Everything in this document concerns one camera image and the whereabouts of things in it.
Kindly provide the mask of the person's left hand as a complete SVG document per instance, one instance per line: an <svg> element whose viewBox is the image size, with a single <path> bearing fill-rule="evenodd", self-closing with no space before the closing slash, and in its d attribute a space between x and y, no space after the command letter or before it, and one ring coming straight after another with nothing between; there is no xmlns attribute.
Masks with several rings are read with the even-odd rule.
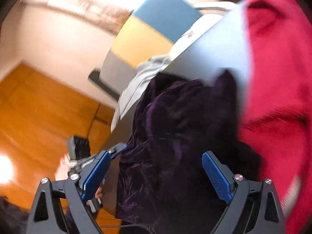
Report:
<svg viewBox="0 0 312 234"><path fill-rule="evenodd" d="M66 180L68 178L68 172L70 170L70 158L69 154L65 154L61 159L60 163L54 173L56 181ZM95 198L100 199L103 196L104 185L101 184L95 193Z"/></svg>

